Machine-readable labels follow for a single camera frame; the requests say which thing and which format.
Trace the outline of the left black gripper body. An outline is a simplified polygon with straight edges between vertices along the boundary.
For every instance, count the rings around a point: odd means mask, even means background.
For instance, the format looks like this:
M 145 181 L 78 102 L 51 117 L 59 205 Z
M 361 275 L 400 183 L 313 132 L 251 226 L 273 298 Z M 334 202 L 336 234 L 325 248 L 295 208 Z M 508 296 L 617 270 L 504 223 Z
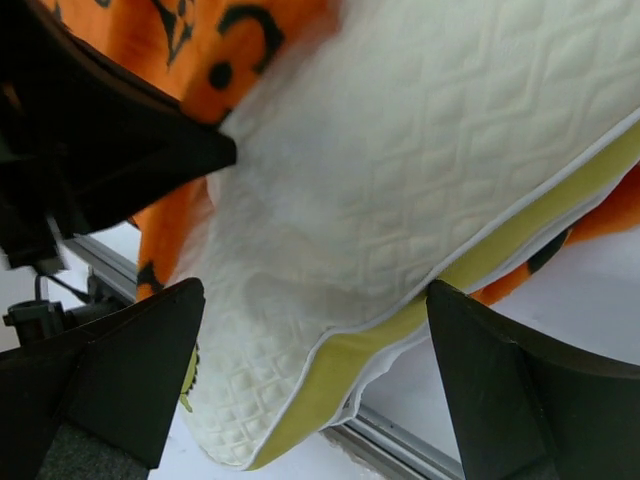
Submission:
M 65 158 L 70 130 L 51 105 L 1 76 L 1 250 L 9 268 L 64 268 L 58 243 L 73 234 L 79 210 Z

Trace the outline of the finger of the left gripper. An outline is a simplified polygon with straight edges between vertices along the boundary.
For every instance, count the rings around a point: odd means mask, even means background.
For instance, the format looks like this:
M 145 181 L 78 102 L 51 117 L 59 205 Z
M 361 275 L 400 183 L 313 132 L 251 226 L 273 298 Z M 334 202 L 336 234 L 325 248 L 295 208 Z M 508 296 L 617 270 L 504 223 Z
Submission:
M 38 1 L 14 5 L 14 85 L 70 130 L 64 168 L 73 233 L 116 224 L 200 176 L 232 166 L 235 142 L 76 39 Z

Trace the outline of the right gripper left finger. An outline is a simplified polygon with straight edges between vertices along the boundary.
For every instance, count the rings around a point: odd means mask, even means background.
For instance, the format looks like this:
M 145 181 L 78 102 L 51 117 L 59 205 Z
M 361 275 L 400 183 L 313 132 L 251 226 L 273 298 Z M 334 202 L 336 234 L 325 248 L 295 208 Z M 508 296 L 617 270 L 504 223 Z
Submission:
M 175 284 L 120 308 L 64 310 L 32 300 L 4 323 L 5 479 L 145 479 L 161 461 L 204 310 L 202 283 Z

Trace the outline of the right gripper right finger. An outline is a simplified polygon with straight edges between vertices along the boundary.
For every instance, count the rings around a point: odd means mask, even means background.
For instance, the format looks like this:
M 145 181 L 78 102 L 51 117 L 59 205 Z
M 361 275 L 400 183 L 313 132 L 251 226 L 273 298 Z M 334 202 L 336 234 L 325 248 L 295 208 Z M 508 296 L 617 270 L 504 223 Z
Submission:
M 431 338 L 468 479 L 636 479 L 639 368 L 436 280 Z

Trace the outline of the orange patterned pillowcase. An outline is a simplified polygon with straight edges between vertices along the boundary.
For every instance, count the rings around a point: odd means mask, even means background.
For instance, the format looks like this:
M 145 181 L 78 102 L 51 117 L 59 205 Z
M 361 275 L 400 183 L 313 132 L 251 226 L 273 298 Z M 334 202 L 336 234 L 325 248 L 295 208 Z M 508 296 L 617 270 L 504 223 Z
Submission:
M 256 82 L 244 73 L 228 94 L 216 94 L 204 72 L 229 54 L 246 60 L 255 47 L 226 43 L 213 32 L 228 1 L 48 1 L 46 7 L 71 32 L 112 61 L 176 98 L 187 113 L 211 120 L 234 107 Z M 141 232 L 136 298 L 144 300 L 168 284 L 187 236 L 213 213 L 205 180 L 197 178 L 146 205 L 130 217 Z M 594 210 L 580 218 L 513 271 L 476 290 L 472 298 L 492 305 L 541 270 L 560 250 L 639 224 L 639 170 L 633 168 Z

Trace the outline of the cream white pillow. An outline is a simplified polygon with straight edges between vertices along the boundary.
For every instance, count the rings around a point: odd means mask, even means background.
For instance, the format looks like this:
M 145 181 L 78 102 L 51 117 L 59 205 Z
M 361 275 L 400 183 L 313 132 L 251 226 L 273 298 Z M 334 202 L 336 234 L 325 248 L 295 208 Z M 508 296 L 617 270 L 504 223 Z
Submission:
M 180 408 L 218 465 L 263 467 L 340 423 L 425 338 L 415 303 L 472 292 L 600 204 L 639 157 L 635 1 L 346 1 L 227 120 L 234 168 L 177 278 L 206 298 Z M 223 355 L 275 359 L 274 419 L 214 404 Z

